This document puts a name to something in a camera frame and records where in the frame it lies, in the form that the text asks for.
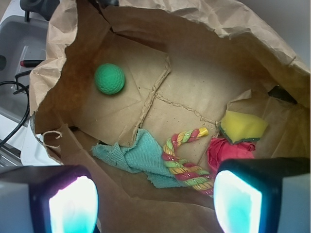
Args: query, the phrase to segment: yellow sponge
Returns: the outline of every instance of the yellow sponge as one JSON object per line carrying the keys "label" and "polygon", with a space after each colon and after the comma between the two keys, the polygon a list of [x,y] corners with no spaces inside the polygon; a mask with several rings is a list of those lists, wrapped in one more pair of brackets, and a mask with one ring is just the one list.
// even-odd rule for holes
{"label": "yellow sponge", "polygon": [[232,144],[258,141],[268,123],[258,116],[226,111],[220,130]]}

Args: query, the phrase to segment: braided rope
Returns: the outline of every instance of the braided rope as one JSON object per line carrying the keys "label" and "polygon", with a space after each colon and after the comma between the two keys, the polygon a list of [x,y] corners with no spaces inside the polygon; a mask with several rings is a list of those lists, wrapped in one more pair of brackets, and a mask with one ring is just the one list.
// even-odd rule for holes
{"label": "braided rope", "polygon": [[208,135],[208,130],[205,127],[174,134],[163,146],[162,159],[164,160],[164,166],[169,169],[170,173],[175,175],[177,180],[212,197],[214,177],[200,166],[175,155],[180,145],[193,142],[206,135]]}

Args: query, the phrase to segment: teal cloth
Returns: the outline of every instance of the teal cloth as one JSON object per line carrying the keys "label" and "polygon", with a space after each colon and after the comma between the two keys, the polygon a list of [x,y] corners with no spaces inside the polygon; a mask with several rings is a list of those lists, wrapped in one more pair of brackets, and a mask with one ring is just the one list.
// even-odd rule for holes
{"label": "teal cloth", "polygon": [[105,163],[130,173],[145,172],[157,188],[182,187],[173,174],[163,165],[162,147],[144,129],[138,129],[136,141],[130,148],[98,144],[92,148],[93,156]]}

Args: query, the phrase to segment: green ball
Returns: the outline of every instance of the green ball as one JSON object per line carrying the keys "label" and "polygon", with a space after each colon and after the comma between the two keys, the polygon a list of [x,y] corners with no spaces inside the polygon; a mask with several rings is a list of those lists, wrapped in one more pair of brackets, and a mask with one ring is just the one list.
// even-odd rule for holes
{"label": "green ball", "polygon": [[124,72],[114,64],[101,65],[95,72],[95,85],[104,94],[118,93],[124,87],[124,83]]}

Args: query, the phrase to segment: paper bag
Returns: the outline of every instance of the paper bag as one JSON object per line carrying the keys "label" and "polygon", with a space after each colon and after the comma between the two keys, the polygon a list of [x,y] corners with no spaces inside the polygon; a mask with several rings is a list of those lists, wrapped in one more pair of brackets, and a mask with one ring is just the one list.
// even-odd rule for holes
{"label": "paper bag", "polygon": [[[113,96],[94,84],[104,63],[125,73],[124,89]],[[298,104],[268,96],[276,85]],[[163,145],[174,133],[207,127],[209,136],[183,145],[178,156],[208,169],[206,150],[228,109],[269,123],[256,158],[310,156],[310,71],[234,0],[120,0],[106,8],[63,0],[50,20],[47,60],[31,73],[30,97],[49,155],[91,172],[103,232],[221,229],[212,198],[156,189],[143,173],[110,167],[91,154],[99,141],[130,147],[145,128]]]}

